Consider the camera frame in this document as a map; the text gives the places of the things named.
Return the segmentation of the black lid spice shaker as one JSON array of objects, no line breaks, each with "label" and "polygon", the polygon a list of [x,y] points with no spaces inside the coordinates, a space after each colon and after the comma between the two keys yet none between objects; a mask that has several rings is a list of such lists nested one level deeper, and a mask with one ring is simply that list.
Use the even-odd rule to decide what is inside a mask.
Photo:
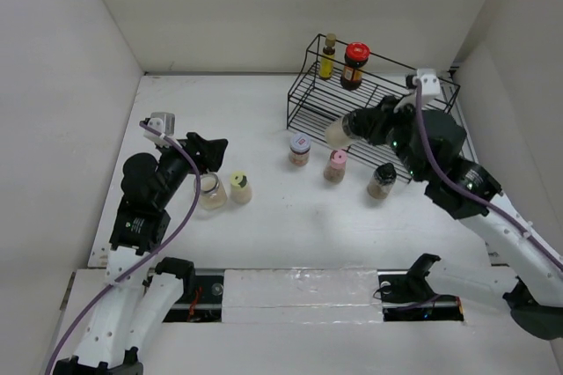
[{"label": "black lid spice shaker", "polygon": [[325,141],[333,150],[346,149],[361,139],[354,131],[356,111],[341,116],[325,130]]}]

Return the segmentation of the red lid sauce jar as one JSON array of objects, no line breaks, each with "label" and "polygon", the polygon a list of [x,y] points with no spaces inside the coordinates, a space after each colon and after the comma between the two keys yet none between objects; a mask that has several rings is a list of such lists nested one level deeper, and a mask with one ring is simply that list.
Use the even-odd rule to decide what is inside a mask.
[{"label": "red lid sauce jar", "polygon": [[363,67],[370,57],[369,47],[362,42],[352,42],[346,47],[344,67],[340,76],[341,86],[348,90],[356,90],[362,83]]}]

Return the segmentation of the yellow oil bottle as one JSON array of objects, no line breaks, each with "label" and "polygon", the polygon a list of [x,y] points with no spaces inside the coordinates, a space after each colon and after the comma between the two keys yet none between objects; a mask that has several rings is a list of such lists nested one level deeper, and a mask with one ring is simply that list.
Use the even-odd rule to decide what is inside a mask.
[{"label": "yellow oil bottle", "polygon": [[335,55],[336,35],[328,33],[325,37],[325,45],[319,61],[318,76],[322,80],[328,80],[333,75],[333,63]]}]

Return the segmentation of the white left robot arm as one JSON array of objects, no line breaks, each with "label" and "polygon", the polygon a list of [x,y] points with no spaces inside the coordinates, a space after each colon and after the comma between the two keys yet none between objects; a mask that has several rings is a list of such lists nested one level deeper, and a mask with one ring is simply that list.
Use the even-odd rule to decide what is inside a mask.
[{"label": "white left robot arm", "polygon": [[146,128],[160,156],[136,153],[122,167],[122,197],[109,240],[102,290],[76,316],[49,358],[47,374],[141,374],[141,354],[166,314],[195,294],[194,265],[157,255],[183,230],[191,204],[172,234],[166,210],[187,175],[201,189],[217,172],[228,142],[195,132],[175,140]]}]

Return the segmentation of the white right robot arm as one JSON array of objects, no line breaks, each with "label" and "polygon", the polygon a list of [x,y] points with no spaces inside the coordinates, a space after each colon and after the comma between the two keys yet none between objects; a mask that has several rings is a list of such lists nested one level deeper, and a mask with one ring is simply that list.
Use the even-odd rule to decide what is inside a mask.
[{"label": "white right robot arm", "polygon": [[508,313],[524,331],[542,340],[562,336],[562,259],[523,221],[500,183],[482,165],[461,155],[466,131],[440,110],[392,97],[343,119],[351,140],[387,145],[411,178],[425,182],[425,195],[489,246],[511,269],[469,270],[436,254],[422,254],[383,299],[417,308],[441,295],[468,298]]}]

